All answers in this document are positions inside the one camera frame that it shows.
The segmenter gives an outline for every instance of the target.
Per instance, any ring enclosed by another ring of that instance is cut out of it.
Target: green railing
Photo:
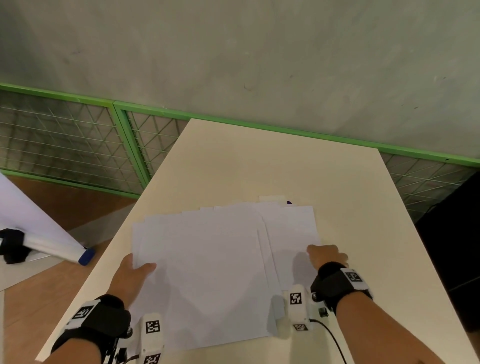
[[[480,168],[475,158],[0,84],[0,170],[138,197],[192,118],[377,148],[413,220]]]

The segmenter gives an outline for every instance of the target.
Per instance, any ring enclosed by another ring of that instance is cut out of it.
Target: hand
[[[348,268],[348,255],[340,253],[336,245],[309,245],[307,253],[315,270],[328,262],[338,262]]]
[[[140,268],[133,269],[132,267],[133,254],[126,255],[120,263],[120,267],[113,275],[110,288],[107,293],[120,298],[128,309],[130,305],[137,298],[140,289],[144,285],[147,276],[152,273],[155,268],[155,263],[146,263]]]

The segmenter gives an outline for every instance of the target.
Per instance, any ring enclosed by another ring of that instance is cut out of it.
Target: gray wall
[[[0,0],[0,81],[480,158],[476,0]]]

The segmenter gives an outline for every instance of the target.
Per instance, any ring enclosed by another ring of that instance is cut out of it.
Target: wire mesh
[[[456,164],[380,154],[413,222],[417,222],[477,171]]]
[[[109,108],[0,91],[0,168],[139,194]]]
[[[131,111],[127,112],[127,117],[150,177],[153,177],[188,122]]]

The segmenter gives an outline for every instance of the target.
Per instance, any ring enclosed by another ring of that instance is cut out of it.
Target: tabletop
[[[85,301],[105,293],[132,251],[132,224],[261,195],[312,205],[323,244],[336,244],[368,282],[375,301],[446,363],[478,363],[379,152],[373,148],[203,120],[190,120],[38,354]],[[353,363],[336,318],[324,322]],[[323,327],[279,337],[166,353],[162,363],[342,363]]]

